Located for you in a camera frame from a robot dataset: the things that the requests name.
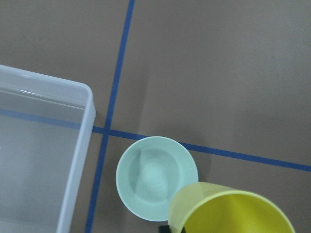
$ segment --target light green cup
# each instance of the light green cup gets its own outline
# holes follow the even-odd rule
[[[135,215],[149,221],[165,221],[174,195],[198,181],[195,162],[178,142],[147,137],[122,155],[116,172],[118,194]]]

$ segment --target yellow cup rim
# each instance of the yellow cup rim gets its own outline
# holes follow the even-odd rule
[[[217,194],[213,194],[210,195],[208,197],[205,197],[204,199],[202,199],[201,201],[199,201],[198,203],[196,203],[190,211],[188,211],[188,213],[185,215],[185,217],[183,218],[181,224],[179,225],[179,229],[177,230],[177,232],[181,232],[183,226],[186,224],[187,220],[189,219],[189,217],[194,213],[194,211],[196,209],[198,209],[201,205],[205,204],[206,202],[218,198],[218,197],[222,197],[222,196],[227,196],[227,195],[234,195],[234,194],[239,194],[239,195],[246,195],[246,196],[251,196],[251,197],[255,197],[258,198],[264,202],[266,202],[267,204],[271,205],[272,207],[274,207],[274,209],[276,209],[279,214],[283,217],[283,219],[287,222],[288,226],[291,228],[291,231],[294,233],[295,230],[291,224],[291,222],[288,220],[288,218],[286,217],[286,215],[283,213],[283,211],[281,211],[273,202],[271,202],[270,200],[268,200],[267,198],[264,198],[263,196],[260,196],[256,193],[252,193],[252,192],[247,192],[247,191],[243,191],[243,190],[227,190],[227,191],[221,191]]]

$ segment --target clear plastic bin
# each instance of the clear plastic bin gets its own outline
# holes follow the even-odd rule
[[[95,118],[82,83],[0,66],[0,233],[68,233]]]

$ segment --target floor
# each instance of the floor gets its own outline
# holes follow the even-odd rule
[[[200,181],[259,193],[309,231],[310,18],[311,1],[2,1],[0,64],[93,91],[71,232],[167,224],[116,191],[122,153],[152,135],[186,143]]]

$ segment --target blue tape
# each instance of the blue tape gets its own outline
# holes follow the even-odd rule
[[[132,140],[140,140],[140,139],[147,137],[145,135],[140,135],[136,133],[127,133],[127,132],[117,131],[117,130],[110,130],[110,135],[115,136],[115,137],[132,139]],[[308,165],[290,163],[290,162],[276,160],[276,159],[268,159],[264,157],[259,157],[259,156],[249,155],[249,154],[242,154],[242,153],[237,153],[237,152],[232,152],[232,151],[227,151],[227,150],[214,149],[210,147],[203,147],[203,146],[198,146],[198,145],[183,143],[183,142],[180,142],[180,144],[183,145],[188,150],[198,151],[202,153],[220,155],[220,156],[224,156],[228,158],[247,160],[247,161],[256,162],[256,163],[281,166],[281,167],[311,172],[311,166],[308,166]]]
[[[107,132],[107,130],[105,130],[105,128],[102,127],[97,127],[97,126],[93,126],[93,133],[100,133],[100,134],[104,134]]]
[[[37,116],[37,115],[21,113],[21,112],[16,112],[12,110],[6,110],[6,109],[0,109],[0,115],[6,116],[6,117],[14,117],[14,118],[22,119],[22,120],[44,123],[44,124],[56,125],[56,126],[66,127],[66,128],[71,128],[71,129],[77,129],[77,130],[80,129],[80,126],[81,126],[80,123],[75,123],[75,122],[70,122],[70,121],[65,121],[65,120],[58,120],[58,119],[53,119],[53,118],[49,118],[45,116]]]
[[[122,33],[122,38],[121,38],[119,54],[118,54],[118,59],[117,59],[117,64],[116,64],[116,69],[115,69],[115,75],[114,75],[112,88],[111,88],[111,94],[110,94],[110,99],[109,99],[109,106],[107,109],[105,126],[104,126],[104,129],[102,131],[103,132],[103,138],[102,138],[102,142],[101,142],[100,153],[98,156],[98,162],[97,162],[96,171],[95,171],[93,189],[92,189],[92,194],[91,194],[91,199],[90,199],[90,204],[89,204],[89,209],[88,209],[88,215],[87,215],[87,220],[86,220],[86,230],[85,230],[86,233],[91,233],[91,231],[92,231],[92,224],[93,224],[93,219],[94,219],[94,213],[95,213],[95,207],[96,207],[97,196],[98,196],[98,191],[99,191],[99,185],[100,185],[101,176],[103,173],[104,158],[105,158],[108,140],[109,140],[109,131],[111,129],[113,112],[114,112],[115,105],[116,105],[116,99],[117,99],[118,87],[119,87],[119,82],[120,82],[121,70],[122,70],[122,65],[123,65],[123,60],[124,60],[125,49],[126,49],[126,42],[127,42],[127,37],[129,34],[130,25],[131,25],[131,19],[132,19],[134,5],[135,5],[135,0],[129,0],[126,18],[125,18],[125,23],[124,23],[124,28],[123,28],[123,33]]]

